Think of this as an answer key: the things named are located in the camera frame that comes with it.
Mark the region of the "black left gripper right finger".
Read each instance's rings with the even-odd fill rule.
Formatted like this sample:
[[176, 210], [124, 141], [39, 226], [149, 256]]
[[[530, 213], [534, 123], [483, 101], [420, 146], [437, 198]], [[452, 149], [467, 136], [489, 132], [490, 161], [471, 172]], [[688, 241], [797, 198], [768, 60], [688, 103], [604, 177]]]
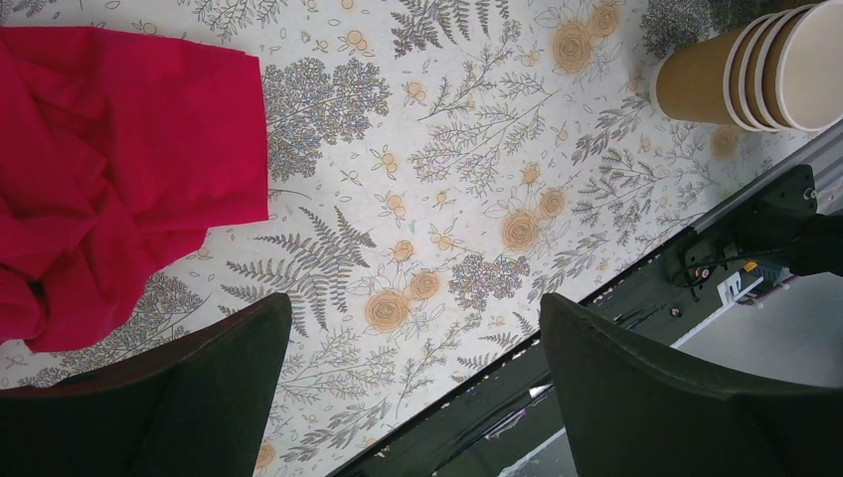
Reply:
[[842, 392], [729, 369], [552, 293], [540, 331], [582, 476], [838, 476]]

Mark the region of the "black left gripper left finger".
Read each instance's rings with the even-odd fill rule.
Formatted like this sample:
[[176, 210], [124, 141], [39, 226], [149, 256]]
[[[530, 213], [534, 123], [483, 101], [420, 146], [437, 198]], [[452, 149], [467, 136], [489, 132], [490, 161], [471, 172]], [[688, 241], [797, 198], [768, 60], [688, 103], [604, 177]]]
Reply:
[[273, 293], [132, 358], [1, 394], [5, 476], [250, 476], [291, 331]]

